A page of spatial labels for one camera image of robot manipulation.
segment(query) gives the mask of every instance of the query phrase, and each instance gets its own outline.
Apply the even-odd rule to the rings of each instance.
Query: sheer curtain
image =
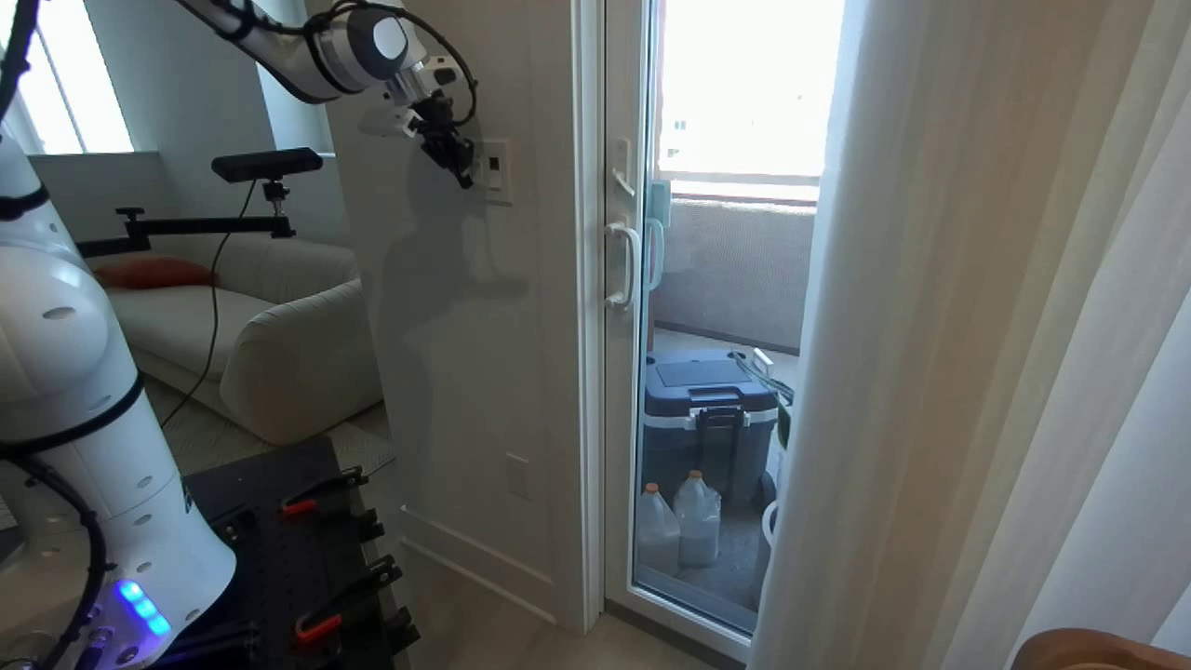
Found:
[[[1191,653],[1191,5],[851,0],[751,667]]]

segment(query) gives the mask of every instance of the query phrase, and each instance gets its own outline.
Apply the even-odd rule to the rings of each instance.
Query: floor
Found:
[[[157,411],[176,402],[170,392],[150,388]],[[223,419],[189,407],[170,430],[176,458],[182,474],[216,468],[237,458],[268,456],[275,448],[255,445]],[[387,421],[383,415],[357,419],[330,433],[342,466],[362,466],[373,483],[369,508],[387,508]],[[604,615],[591,632],[570,632],[538,622],[536,615],[506,602],[501,596],[419,560],[397,543],[383,546],[397,555],[405,582],[395,600],[408,602],[419,628],[395,670],[712,670],[722,667],[681,641],[665,641],[619,615]]]

